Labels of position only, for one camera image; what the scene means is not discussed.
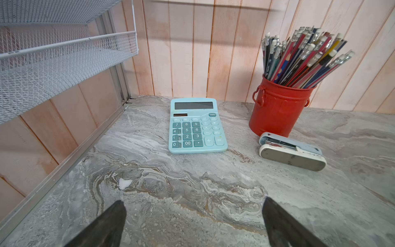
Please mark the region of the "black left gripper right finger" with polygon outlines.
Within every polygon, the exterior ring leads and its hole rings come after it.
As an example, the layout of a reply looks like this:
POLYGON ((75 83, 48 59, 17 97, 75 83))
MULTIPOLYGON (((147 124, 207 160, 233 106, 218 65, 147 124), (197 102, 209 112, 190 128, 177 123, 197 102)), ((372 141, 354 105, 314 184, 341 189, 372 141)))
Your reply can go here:
POLYGON ((264 201, 262 216, 272 247, 326 246, 270 197, 267 197, 264 201))

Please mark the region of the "bundle of pencils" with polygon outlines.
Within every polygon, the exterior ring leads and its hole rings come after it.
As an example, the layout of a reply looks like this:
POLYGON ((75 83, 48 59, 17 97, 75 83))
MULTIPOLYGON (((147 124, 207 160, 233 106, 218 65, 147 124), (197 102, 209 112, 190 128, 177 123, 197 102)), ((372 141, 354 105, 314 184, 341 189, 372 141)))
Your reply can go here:
POLYGON ((339 53, 346 44, 342 33, 315 27, 300 27, 282 42, 267 33, 261 40, 263 78, 280 86, 314 89, 356 55, 352 50, 339 53))

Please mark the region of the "light blue white stapler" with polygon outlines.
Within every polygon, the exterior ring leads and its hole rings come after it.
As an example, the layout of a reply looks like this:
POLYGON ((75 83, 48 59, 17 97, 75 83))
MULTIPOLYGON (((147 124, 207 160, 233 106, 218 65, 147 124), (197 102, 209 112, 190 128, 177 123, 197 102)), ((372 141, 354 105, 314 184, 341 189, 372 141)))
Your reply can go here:
POLYGON ((318 147, 270 132, 260 136, 259 145, 259 155, 272 161, 311 171, 321 171, 327 164, 318 147))

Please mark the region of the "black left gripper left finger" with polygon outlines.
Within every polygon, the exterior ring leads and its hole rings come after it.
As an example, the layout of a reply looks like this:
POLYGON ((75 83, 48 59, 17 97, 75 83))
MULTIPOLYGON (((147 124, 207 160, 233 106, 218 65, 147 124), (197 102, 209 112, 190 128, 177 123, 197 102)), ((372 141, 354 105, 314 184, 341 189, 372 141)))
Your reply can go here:
POLYGON ((66 246, 119 247, 126 216, 124 202, 117 200, 66 246))

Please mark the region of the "red metal pencil bucket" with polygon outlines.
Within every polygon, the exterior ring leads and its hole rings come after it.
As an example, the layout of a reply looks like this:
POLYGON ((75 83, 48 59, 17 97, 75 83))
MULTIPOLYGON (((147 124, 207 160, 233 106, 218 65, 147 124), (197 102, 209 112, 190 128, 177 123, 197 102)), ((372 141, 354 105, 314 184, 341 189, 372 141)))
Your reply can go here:
POLYGON ((298 89, 262 78, 253 93, 254 108, 250 129, 258 136, 264 132, 289 137, 303 109, 310 104, 313 89, 298 89))

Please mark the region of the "teal desk calculator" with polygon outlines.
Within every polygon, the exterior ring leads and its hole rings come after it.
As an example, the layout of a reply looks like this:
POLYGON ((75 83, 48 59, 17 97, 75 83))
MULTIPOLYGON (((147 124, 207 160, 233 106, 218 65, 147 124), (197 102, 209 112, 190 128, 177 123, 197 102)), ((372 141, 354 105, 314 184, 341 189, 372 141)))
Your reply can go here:
POLYGON ((217 101, 213 98, 173 99, 168 148, 173 154, 226 151, 228 143, 217 101))

